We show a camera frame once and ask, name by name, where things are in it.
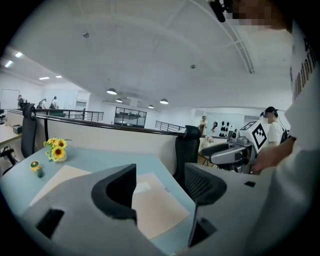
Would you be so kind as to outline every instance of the chair armrest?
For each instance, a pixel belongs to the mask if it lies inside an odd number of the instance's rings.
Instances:
[[[7,155],[10,155],[11,153],[13,153],[14,150],[11,148],[11,149],[8,149],[8,150],[5,150],[3,152],[0,153],[0,158],[4,157],[4,156],[7,156]]]

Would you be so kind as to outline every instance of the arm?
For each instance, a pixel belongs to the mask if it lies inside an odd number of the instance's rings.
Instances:
[[[277,166],[284,158],[292,153],[296,138],[289,137],[284,143],[278,146],[268,146],[262,149],[253,166],[254,172],[259,172],[268,167]]]

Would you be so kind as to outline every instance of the light blue desk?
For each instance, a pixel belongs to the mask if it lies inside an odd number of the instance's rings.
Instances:
[[[137,175],[154,173],[167,190],[190,212],[186,219],[167,232],[155,237],[151,242],[168,255],[187,246],[194,219],[195,204],[155,155],[70,146],[67,149],[67,160],[63,163],[56,163],[48,161],[46,151],[46,148],[39,150],[16,164],[0,178],[0,189],[14,214],[20,216],[28,208],[37,193],[63,165],[93,173],[116,166],[136,164]],[[38,178],[30,170],[30,163],[35,160],[40,162],[45,173],[42,178]]]

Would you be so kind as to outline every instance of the black headset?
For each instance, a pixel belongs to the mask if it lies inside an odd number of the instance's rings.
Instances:
[[[224,11],[226,11],[227,13],[232,12],[232,1],[233,0],[223,0],[223,4],[221,4],[219,0],[209,0],[208,1],[216,18],[221,23],[224,23],[226,21],[226,17],[224,16]]]

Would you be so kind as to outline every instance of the backpack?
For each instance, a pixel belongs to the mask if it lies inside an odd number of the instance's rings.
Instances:
[[[281,128],[282,128],[282,136],[281,136],[281,141],[280,141],[280,144],[282,144],[288,139],[289,133],[286,128],[283,128],[281,123],[279,123],[279,124],[281,125]]]

